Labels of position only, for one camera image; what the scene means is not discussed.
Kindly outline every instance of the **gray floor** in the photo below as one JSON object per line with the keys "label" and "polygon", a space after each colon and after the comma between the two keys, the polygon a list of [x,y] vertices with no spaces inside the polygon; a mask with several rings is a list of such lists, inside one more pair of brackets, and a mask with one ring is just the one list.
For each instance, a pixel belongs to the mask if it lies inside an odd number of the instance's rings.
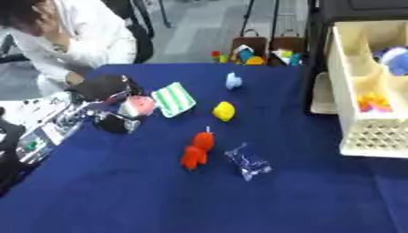
{"label": "gray floor", "polygon": [[[150,0],[155,55],[149,63],[208,63],[209,53],[228,54],[231,40],[238,36],[250,0],[165,0],[173,27],[162,23],[157,0]],[[306,0],[281,0],[278,35],[291,29],[303,32]],[[255,0],[248,28],[269,37],[274,0]],[[28,63],[0,65],[0,100],[39,96],[37,72]]]}

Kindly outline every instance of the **red plush toy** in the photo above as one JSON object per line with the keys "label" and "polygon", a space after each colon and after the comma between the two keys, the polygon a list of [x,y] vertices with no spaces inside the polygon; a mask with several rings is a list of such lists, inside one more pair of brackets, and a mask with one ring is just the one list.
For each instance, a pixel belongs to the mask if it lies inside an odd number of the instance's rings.
{"label": "red plush toy", "polygon": [[194,136],[192,145],[187,146],[181,158],[181,165],[188,170],[194,170],[198,164],[207,164],[207,153],[214,147],[214,136],[210,132]]}

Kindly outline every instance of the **white basket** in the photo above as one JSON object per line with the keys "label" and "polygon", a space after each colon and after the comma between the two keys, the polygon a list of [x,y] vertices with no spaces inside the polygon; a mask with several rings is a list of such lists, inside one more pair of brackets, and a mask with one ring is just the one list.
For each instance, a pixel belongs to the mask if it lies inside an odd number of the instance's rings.
{"label": "white basket", "polygon": [[[408,76],[392,76],[372,51],[408,46],[405,21],[341,22],[332,28],[326,57],[342,124],[345,156],[408,157]],[[393,112],[361,112],[357,96],[386,96]]]}

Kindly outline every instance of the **plastic bag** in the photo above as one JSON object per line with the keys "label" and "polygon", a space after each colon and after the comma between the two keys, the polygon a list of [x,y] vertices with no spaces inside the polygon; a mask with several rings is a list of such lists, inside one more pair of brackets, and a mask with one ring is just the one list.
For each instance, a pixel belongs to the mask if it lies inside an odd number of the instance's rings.
{"label": "plastic bag", "polygon": [[233,150],[226,151],[225,155],[239,167],[246,181],[251,181],[259,173],[272,171],[270,163],[257,156],[253,152],[252,145],[246,142]]}

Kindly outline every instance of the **green striped cloth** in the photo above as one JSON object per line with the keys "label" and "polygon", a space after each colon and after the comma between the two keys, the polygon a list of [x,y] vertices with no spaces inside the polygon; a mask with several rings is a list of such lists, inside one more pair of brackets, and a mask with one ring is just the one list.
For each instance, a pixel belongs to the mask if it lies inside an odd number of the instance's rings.
{"label": "green striped cloth", "polygon": [[164,117],[175,117],[196,105],[196,101],[189,95],[180,83],[154,91],[152,97],[161,109]]}

